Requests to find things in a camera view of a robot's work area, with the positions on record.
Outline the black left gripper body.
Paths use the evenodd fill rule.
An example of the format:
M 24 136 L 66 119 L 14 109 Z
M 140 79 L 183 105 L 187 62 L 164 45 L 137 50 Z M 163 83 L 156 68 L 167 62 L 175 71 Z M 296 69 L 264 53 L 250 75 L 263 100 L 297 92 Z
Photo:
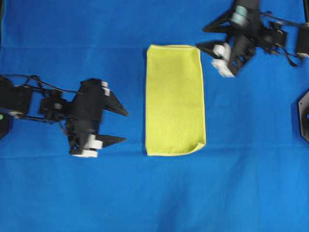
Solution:
M 96 158 L 103 148 L 98 127 L 105 100 L 110 96 L 111 90 L 106 81 L 91 78 L 81 82 L 72 101 L 63 99 L 60 92 L 51 92 L 41 100 L 39 113 L 51 121 L 65 121 L 63 131 L 69 142 L 70 155 Z

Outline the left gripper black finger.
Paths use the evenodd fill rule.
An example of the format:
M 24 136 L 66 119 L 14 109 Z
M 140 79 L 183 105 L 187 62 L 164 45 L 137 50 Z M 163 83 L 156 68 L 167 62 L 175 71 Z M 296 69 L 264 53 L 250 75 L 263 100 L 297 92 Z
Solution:
M 120 101 L 117 99 L 117 97 L 112 91 L 109 93 L 108 96 L 104 95 L 103 109 L 119 115 L 129 116 L 129 112 L 120 103 Z
M 123 137 L 111 136 L 111 135 L 100 135 L 98 134 L 98 140 L 102 141 L 102 148 L 121 143 L 126 140 Z

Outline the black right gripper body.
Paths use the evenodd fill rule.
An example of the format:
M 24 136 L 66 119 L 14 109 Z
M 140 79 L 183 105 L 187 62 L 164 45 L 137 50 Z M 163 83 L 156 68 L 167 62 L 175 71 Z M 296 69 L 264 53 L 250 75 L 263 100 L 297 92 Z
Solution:
M 277 53 L 279 48 L 285 48 L 287 40 L 280 23 L 269 22 L 268 27 L 263 24 L 261 17 L 265 14 L 260 11 L 260 1 L 236 0 L 232 7 L 235 12 L 231 23 L 238 32 L 226 33 L 226 40 L 213 49 L 217 58 L 212 65 L 223 77 L 235 77 L 255 55 L 257 47 L 269 54 Z

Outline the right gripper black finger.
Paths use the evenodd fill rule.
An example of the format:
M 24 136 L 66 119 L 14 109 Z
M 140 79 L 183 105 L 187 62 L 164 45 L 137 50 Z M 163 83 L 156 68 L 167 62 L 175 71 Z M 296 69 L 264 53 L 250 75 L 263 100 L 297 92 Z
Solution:
M 238 30 L 231 23 L 231 18 L 235 12 L 235 7 L 222 13 L 215 20 L 205 25 L 202 29 L 203 32 L 214 32 L 214 33 L 237 33 Z
M 217 45 L 217 41 L 209 41 L 209 42 L 202 42 L 202 43 L 197 43 L 196 47 L 204 52 L 210 55 L 213 58 L 217 58 L 217 55 L 214 53 L 213 49 Z

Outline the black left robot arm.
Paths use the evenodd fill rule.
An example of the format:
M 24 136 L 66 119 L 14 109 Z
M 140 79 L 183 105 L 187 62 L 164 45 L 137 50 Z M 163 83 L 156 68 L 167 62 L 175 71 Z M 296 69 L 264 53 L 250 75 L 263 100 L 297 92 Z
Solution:
M 103 111 L 129 115 L 107 82 L 96 78 L 84 80 L 73 92 L 73 100 L 68 101 L 62 97 L 64 89 L 43 82 L 36 75 L 25 75 L 26 81 L 19 86 L 10 77 L 0 77 L 1 138 L 9 133 L 16 118 L 60 124 L 69 142 L 69 153 L 74 157 L 96 158 L 99 150 L 125 141 L 123 137 L 99 133 Z

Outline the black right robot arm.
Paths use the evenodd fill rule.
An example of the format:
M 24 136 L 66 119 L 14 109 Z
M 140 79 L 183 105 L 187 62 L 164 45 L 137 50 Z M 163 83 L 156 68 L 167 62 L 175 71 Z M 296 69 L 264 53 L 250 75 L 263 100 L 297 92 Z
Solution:
M 294 54 L 286 50 L 288 33 L 283 26 L 298 29 Z M 226 34 L 223 41 L 196 44 L 199 50 L 212 56 L 212 65 L 223 77 L 235 77 L 258 47 L 268 54 L 279 54 L 282 50 L 292 67 L 297 64 L 291 56 L 299 60 L 309 56 L 309 23 L 296 23 L 274 17 L 270 11 L 262 12 L 258 0 L 234 1 L 230 9 L 207 24 L 203 31 Z

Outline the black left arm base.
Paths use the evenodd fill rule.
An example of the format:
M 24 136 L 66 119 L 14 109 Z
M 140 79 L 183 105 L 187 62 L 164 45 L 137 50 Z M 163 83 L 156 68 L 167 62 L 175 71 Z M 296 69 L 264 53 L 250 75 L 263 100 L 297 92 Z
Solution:
M 0 139 L 4 138 L 13 127 L 13 116 L 10 113 L 0 113 Z

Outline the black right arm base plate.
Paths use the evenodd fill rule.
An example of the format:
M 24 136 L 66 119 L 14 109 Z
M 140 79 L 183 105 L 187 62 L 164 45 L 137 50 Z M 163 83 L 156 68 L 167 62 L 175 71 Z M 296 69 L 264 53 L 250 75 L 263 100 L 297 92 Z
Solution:
M 298 101 L 298 119 L 300 134 L 302 138 L 309 142 L 309 92 L 301 96 Z

